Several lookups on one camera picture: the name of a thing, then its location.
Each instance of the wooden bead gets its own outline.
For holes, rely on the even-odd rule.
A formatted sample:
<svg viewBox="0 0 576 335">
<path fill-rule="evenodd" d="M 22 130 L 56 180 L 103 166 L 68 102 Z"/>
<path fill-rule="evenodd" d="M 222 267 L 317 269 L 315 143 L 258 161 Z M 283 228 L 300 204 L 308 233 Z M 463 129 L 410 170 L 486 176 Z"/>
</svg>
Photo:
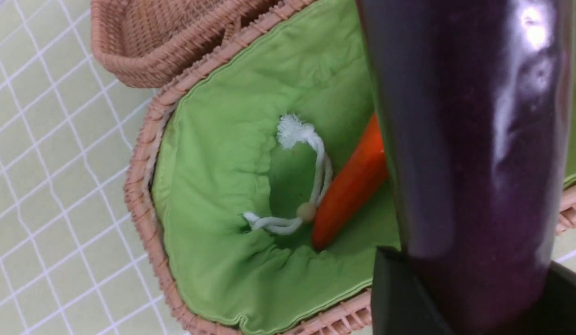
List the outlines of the wooden bead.
<svg viewBox="0 0 576 335">
<path fill-rule="evenodd" d="M 315 220 L 317 214 L 317 207 L 311 203 L 303 203 L 298 206 L 296 216 L 302 219 L 304 223 L 311 223 Z"/>
</svg>

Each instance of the grid pattern surface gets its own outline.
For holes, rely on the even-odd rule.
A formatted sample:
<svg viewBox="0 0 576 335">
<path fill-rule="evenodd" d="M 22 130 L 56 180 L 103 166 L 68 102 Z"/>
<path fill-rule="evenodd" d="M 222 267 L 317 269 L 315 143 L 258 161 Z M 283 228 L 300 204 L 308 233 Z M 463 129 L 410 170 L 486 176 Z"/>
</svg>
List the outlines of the grid pattern surface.
<svg viewBox="0 0 576 335">
<path fill-rule="evenodd" d="M 122 195 L 154 92 L 93 59 L 88 7 L 0 6 L 0 335 L 185 334 Z M 576 230 L 554 257 L 576 271 Z"/>
</svg>

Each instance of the wicker basket lid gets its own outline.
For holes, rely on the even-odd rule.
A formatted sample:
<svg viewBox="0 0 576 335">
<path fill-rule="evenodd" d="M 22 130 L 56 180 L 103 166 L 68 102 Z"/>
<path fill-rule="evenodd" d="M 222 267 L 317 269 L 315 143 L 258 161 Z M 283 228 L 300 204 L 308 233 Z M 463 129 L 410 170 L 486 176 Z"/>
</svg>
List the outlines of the wicker basket lid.
<svg viewBox="0 0 576 335">
<path fill-rule="evenodd" d="M 162 87 L 277 0 L 92 0 L 92 52 L 130 87 Z"/>
</svg>

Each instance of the eggplant skin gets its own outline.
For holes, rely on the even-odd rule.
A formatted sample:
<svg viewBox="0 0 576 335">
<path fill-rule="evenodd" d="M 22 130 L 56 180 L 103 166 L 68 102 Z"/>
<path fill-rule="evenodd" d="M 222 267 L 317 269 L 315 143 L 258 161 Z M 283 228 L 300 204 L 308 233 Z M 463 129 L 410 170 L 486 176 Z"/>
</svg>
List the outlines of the eggplant skin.
<svg viewBox="0 0 576 335">
<path fill-rule="evenodd" d="M 517 326 L 551 262 L 575 3 L 357 5 L 403 250 L 456 331 Z"/>
</svg>

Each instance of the green fabric lining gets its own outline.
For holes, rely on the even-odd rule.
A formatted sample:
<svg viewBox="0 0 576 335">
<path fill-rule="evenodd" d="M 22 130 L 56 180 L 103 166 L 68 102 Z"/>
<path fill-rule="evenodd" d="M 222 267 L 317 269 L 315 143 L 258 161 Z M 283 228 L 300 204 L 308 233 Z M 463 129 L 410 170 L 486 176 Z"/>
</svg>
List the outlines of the green fabric lining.
<svg viewBox="0 0 576 335">
<path fill-rule="evenodd" d="M 316 1 L 181 99 L 162 139 L 152 197 L 191 310 L 246 335 L 268 335 L 370 286 L 373 246 L 398 246 L 388 185 L 320 254 L 310 248 L 311 227 L 275 237 L 249 232 L 240 214 L 292 217 L 310 193 L 315 155 L 306 145 L 277 146 L 282 114 L 313 123 L 339 171 L 371 111 L 351 0 Z M 565 185 L 575 182 L 576 70 Z"/>
</svg>

